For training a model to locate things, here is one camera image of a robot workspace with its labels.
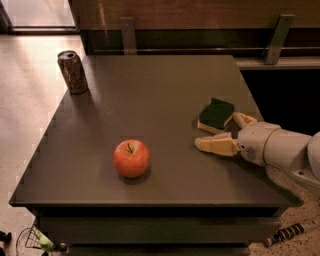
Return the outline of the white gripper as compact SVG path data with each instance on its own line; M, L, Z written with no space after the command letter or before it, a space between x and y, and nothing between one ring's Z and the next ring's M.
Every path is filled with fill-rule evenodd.
M233 120L241 129L238 132L238 141L232 138L230 132L225 132L214 136L196 138L195 146L200 151L227 157L235 156L240 151L241 156L248 162L264 166L265 145L271 134L280 129L280 126L257 122L256 118L241 112L234 112Z

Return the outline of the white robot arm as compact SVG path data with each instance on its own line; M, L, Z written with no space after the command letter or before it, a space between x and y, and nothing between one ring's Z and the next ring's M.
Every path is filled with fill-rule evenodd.
M282 170L293 181L320 195L320 136L282 129L277 124L234 112L219 118L224 126L235 123L235 133L224 131L216 123L198 120L197 127L212 136L197 138L195 146L203 152L233 157L240 154L258 166Z

